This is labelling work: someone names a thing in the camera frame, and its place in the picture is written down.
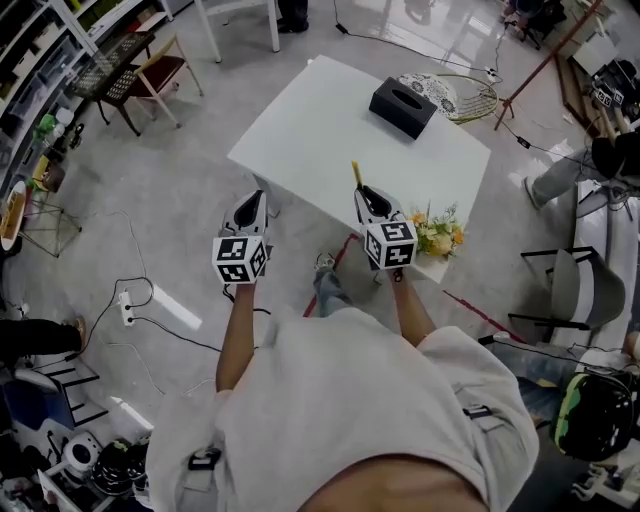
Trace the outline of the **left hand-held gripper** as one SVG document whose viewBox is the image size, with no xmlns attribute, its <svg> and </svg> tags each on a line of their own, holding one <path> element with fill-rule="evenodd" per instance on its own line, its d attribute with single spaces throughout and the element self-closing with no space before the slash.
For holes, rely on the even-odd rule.
<svg viewBox="0 0 640 512">
<path fill-rule="evenodd" d="M 224 285 L 253 284 L 264 274 L 270 254 L 267 197 L 255 190 L 224 215 L 212 243 L 212 266 Z"/>
</svg>

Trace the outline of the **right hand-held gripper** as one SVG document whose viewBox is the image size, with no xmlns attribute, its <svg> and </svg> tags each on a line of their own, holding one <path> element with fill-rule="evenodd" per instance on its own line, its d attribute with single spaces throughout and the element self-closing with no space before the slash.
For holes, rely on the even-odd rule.
<svg viewBox="0 0 640 512">
<path fill-rule="evenodd" d="M 402 269 L 414 262 L 418 236 L 400 203 L 376 187 L 354 190 L 364 251 L 374 270 Z"/>
</svg>

